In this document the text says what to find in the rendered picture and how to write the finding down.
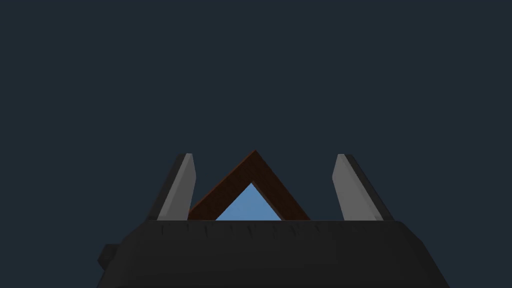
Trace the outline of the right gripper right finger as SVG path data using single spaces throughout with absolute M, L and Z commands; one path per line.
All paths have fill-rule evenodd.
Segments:
M 338 154 L 332 182 L 345 221 L 394 221 L 352 154 Z

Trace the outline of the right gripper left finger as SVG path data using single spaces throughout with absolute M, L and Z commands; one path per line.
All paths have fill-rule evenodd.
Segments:
M 196 183 L 193 155 L 180 153 L 154 201 L 149 221 L 186 221 Z

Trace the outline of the brown framed window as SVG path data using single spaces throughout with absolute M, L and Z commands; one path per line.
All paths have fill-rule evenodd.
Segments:
M 217 220 L 249 185 L 254 186 L 282 221 L 310 221 L 306 212 L 256 150 L 189 210 L 188 220 Z

